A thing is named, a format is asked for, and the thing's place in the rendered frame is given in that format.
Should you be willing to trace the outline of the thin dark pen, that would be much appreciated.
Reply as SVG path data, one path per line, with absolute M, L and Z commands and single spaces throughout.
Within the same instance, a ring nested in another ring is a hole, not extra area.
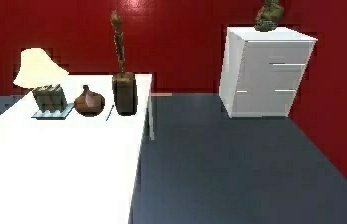
M 108 121 L 110 115 L 112 114 L 112 111 L 113 111 L 114 107 L 115 107 L 115 105 L 112 104 L 111 107 L 110 107 L 109 113 L 108 113 L 108 115 L 107 115 L 107 117 L 106 117 L 106 119 L 105 119 L 105 121 Z

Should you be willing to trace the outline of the round brown vase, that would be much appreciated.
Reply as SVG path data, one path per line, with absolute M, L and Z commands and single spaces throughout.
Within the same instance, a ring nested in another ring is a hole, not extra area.
M 105 107 L 105 98 L 90 90 L 88 85 L 83 86 L 83 92 L 75 99 L 74 108 L 82 116 L 94 117 L 99 115 Z

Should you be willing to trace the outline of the brown dried plant stem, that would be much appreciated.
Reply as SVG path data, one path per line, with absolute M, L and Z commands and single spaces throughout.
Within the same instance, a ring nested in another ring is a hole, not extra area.
M 114 28 L 114 43 L 116 46 L 117 58 L 119 63 L 119 70 L 121 73 L 125 72 L 125 54 L 123 44 L 123 31 L 121 29 L 122 20 L 116 10 L 111 12 L 110 23 Z

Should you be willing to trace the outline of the white chest of drawers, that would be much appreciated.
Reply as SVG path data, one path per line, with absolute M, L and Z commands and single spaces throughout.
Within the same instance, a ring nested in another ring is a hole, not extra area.
M 229 27 L 219 85 L 228 116 L 286 117 L 316 42 L 286 27 Z

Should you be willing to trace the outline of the white table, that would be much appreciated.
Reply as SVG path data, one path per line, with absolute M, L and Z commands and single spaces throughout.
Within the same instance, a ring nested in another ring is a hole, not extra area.
M 26 95 L 0 115 L 0 224 L 128 224 L 152 77 L 139 74 L 138 107 L 120 116 L 108 75 L 67 77 L 74 100 L 88 85 L 106 99 L 95 117 L 36 120 Z

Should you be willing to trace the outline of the grey flat tray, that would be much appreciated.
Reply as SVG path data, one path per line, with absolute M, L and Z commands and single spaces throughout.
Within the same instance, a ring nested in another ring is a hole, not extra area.
M 55 112 L 50 112 L 49 110 L 46 110 L 45 112 L 42 112 L 41 110 L 38 110 L 33 114 L 33 118 L 37 120 L 65 120 L 73 108 L 74 104 L 69 103 L 63 111 L 56 110 Z

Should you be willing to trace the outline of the row of brown books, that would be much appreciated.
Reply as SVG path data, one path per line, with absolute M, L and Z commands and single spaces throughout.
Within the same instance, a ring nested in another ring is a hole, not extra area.
M 62 112 L 67 107 L 65 94 L 60 84 L 38 87 L 32 93 L 42 112 Z

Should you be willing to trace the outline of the cream lampshade table lamp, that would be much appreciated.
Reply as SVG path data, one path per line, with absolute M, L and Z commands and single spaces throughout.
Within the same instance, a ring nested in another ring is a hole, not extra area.
M 25 49 L 20 57 L 21 65 L 13 83 L 21 88 L 56 85 L 69 75 L 42 48 Z

